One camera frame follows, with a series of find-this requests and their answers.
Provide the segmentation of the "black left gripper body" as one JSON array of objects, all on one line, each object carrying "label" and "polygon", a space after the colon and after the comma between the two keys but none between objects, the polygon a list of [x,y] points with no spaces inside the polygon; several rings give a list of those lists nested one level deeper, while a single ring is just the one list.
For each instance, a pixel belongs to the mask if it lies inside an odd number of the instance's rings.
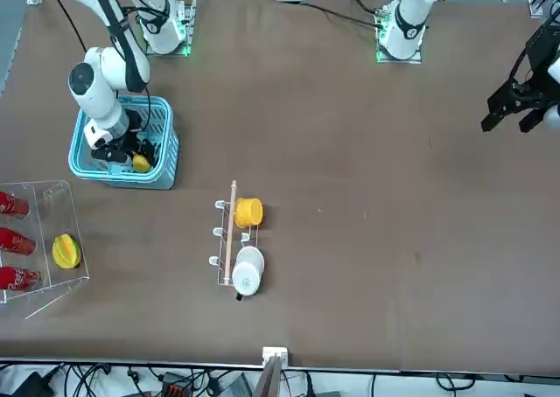
[{"label": "black left gripper body", "polygon": [[559,81],[559,23],[543,24],[526,44],[530,79],[547,74]]}]

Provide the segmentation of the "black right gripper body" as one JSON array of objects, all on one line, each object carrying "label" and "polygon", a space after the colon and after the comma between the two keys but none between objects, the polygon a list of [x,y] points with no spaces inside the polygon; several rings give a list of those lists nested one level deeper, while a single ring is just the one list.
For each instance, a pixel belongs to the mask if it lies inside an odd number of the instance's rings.
[{"label": "black right gripper body", "polygon": [[126,110],[129,127],[125,134],[117,140],[119,148],[137,148],[140,144],[137,133],[142,130],[142,117],[135,110]]}]

